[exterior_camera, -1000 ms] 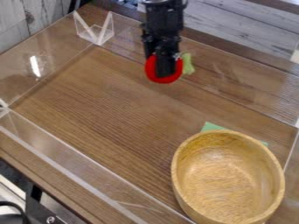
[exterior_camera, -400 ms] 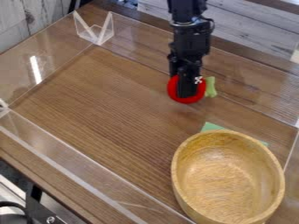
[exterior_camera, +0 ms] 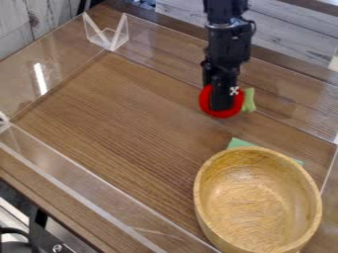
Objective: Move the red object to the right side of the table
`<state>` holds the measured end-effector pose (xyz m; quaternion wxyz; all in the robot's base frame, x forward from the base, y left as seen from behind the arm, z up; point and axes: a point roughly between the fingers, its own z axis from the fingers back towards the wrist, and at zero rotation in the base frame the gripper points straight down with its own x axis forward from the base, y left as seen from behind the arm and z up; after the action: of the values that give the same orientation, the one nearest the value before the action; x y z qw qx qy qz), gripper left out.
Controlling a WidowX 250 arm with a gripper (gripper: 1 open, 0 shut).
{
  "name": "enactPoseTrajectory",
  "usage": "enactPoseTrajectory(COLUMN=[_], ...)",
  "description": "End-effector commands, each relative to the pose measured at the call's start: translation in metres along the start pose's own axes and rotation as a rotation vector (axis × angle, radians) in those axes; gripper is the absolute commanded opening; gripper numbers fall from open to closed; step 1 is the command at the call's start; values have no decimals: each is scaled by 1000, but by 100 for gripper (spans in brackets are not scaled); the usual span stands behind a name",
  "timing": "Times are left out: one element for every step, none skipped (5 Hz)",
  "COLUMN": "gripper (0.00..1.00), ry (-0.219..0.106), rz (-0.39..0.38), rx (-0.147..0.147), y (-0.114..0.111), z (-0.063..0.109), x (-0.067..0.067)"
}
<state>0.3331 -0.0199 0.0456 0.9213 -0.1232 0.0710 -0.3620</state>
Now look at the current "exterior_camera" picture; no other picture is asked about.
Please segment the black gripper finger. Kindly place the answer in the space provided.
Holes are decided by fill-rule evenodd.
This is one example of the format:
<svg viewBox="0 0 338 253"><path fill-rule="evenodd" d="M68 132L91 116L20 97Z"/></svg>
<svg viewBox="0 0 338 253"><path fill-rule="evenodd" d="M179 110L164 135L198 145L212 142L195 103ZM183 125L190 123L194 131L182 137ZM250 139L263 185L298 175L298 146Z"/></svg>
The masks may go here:
<svg viewBox="0 0 338 253"><path fill-rule="evenodd" d="M203 85L211 84L211 73L212 73L212 65L207 60L203 60L200 62L202 66L202 81Z"/></svg>
<svg viewBox="0 0 338 253"><path fill-rule="evenodd" d="M215 68L211 73L211 94L210 108L220 112L234 107L235 96L238 95L238 72Z"/></svg>

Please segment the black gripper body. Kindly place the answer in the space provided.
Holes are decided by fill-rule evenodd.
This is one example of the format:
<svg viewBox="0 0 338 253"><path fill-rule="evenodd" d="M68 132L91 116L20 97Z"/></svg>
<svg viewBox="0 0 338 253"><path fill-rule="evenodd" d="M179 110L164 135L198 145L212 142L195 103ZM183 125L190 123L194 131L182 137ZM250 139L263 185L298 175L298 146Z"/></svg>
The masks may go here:
<svg viewBox="0 0 338 253"><path fill-rule="evenodd" d="M202 65L207 69L239 68L250 60L252 36L256 23L244 18L232 18L227 24L206 24L207 47Z"/></svg>

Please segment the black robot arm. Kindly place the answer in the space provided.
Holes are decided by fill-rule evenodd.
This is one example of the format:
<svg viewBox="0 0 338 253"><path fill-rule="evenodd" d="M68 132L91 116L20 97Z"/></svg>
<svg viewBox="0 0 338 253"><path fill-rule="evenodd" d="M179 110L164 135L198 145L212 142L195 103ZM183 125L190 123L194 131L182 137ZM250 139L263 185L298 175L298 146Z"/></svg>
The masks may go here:
<svg viewBox="0 0 338 253"><path fill-rule="evenodd" d="M243 17L247 10L248 0L203 0L208 41L200 66L212 113L232 111L240 98L236 81L240 66L250 60L256 31L256 23Z"/></svg>

